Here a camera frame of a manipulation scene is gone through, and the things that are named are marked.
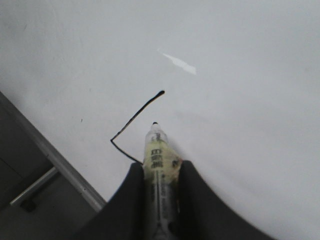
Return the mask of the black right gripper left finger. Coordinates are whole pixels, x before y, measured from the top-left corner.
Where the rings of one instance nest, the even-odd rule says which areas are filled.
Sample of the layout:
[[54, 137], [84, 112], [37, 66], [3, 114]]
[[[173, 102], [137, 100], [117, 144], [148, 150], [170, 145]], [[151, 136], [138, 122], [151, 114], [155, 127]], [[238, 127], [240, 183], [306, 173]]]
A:
[[144, 171], [131, 164], [110, 201], [84, 227], [74, 234], [76, 240], [143, 239]]

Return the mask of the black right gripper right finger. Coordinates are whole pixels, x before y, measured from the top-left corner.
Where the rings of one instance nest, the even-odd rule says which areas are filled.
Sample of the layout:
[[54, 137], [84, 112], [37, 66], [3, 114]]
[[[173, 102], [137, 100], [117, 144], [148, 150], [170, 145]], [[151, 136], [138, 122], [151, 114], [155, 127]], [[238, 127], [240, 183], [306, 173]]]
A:
[[179, 170], [178, 205], [180, 240], [273, 239], [225, 204], [189, 160]]

